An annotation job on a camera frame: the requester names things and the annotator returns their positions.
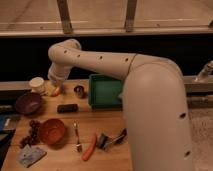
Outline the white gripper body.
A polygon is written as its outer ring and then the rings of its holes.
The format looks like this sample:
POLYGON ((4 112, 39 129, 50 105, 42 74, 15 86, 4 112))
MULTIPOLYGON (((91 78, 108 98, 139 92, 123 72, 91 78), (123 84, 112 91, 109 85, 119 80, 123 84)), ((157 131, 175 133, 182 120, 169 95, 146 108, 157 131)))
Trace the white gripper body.
POLYGON ((52 64, 48 70, 48 79, 55 86, 61 86, 70 74, 70 69, 57 64, 52 64))

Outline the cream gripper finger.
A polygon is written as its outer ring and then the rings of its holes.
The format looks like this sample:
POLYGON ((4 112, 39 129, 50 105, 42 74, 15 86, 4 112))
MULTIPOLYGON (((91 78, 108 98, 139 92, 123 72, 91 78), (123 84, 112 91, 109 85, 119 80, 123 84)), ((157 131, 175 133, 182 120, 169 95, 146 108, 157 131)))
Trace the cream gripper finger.
POLYGON ((45 83, 45 94, 53 97, 55 95, 56 87, 49 81, 45 83))

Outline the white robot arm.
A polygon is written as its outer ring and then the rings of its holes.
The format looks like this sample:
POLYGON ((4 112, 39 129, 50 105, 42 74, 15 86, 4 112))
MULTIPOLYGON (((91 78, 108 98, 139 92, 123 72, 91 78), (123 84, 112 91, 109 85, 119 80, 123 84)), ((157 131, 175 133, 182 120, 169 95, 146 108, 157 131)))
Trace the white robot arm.
POLYGON ((74 39, 52 45, 48 56, 48 79, 55 85, 62 85, 73 67, 124 82, 133 171, 194 171, 186 90, 176 63, 143 54, 83 51, 74 39))

